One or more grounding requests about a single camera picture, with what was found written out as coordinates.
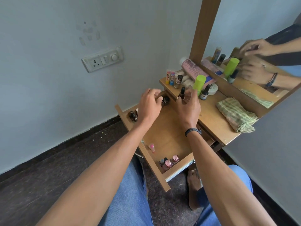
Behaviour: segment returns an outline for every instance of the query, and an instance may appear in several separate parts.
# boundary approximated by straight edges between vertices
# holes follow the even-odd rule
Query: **reflected hand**
[[[254,48],[255,46],[258,46],[257,50],[247,51]],[[272,45],[264,39],[248,40],[240,47],[239,53],[245,56],[255,54],[270,56],[278,54],[277,48],[278,47],[276,45]]]
[[[187,101],[186,104],[183,104],[182,99],[178,97],[177,104],[180,122],[184,128],[184,131],[186,131],[189,128],[197,127],[197,122],[199,120],[199,115],[201,112],[201,105],[198,99],[198,91],[191,89],[186,90],[184,100]]]
[[[163,97],[156,97],[159,95],[161,90],[159,89],[147,89],[141,96],[138,104],[139,116],[138,122],[140,124],[146,124],[149,127],[154,123],[161,111],[161,102]]]
[[[238,65],[240,76],[257,84],[267,84],[273,77],[273,73],[266,71],[260,62],[250,60],[246,64]]]

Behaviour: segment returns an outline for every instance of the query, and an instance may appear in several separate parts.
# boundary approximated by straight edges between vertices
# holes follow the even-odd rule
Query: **plaid towel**
[[[251,125],[257,121],[257,116],[255,113],[245,110],[235,98],[226,98],[217,102],[216,107],[225,116],[235,132],[250,133],[255,131]]]
[[[241,89],[241,91],[243,91],[250,98],[253,98],[255,101],[257,101],[258,103],[262,104],[266,108],[269,108],[269,107],[271,107],[274,104],[274,102],[270,102],[270,101],[266,101],[266,100],[260,99],[259,97],[257,97],[255,94],[251,93],[248,90]]]

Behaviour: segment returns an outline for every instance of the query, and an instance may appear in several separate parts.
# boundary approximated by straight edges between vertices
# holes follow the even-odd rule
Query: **bare foot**
[[[196,169],[188,171],[187,183],[189,188],[189,207],[192,210],[196,210],[199,208],[199,204],[197,202],[197,191],[202,187],[201,179],[197,174]]]

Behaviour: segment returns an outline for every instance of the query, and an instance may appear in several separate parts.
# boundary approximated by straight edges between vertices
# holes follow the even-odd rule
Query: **drawer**
[[[162,107],[158,118],[145,134],[138,147],[163,189],[168,191],[170,186],[167,182],[192,164],[194,157],[187,137],[179,123],[176,102],[168,92],[163,91],[160,93],[160,96],[165,95],[170,97],[170,103],[167,106]],[[133,106],[124,112],[118,105],[116,105],[115,108],[126,128],[131,130],[135,123],[131,121],[128,114],[131,110],[136,110],[138,105]],[[215,140],[213,140],[204,130],[202,130],[202,137],[209,145],[212,145],[215,142]],[[155,145],[154,153],[152,153],[148,147],[151,143]],[[159,164],[160,159],[165,157],[170,159],[173,155],[178,155],[180,161],[168,171],[164,171]]]

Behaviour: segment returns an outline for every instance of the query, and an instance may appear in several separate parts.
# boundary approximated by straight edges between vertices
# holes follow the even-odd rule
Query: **lime green bottle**
[[[198,90],[198,96],[201,93],[201,90],[203,88],[203,85],[205,84],[205,81],[206,81],[206,77],[203,75],[198,75],[197,78],[195,79],[195,82],[193,84],[193,89]]]
[[[233,74],[236,66],[239,63],[239,59],[237,58],[231,58],[228,64],[226,65],[226,68],[224,70],[225,78],[227,79],[231,74]]]

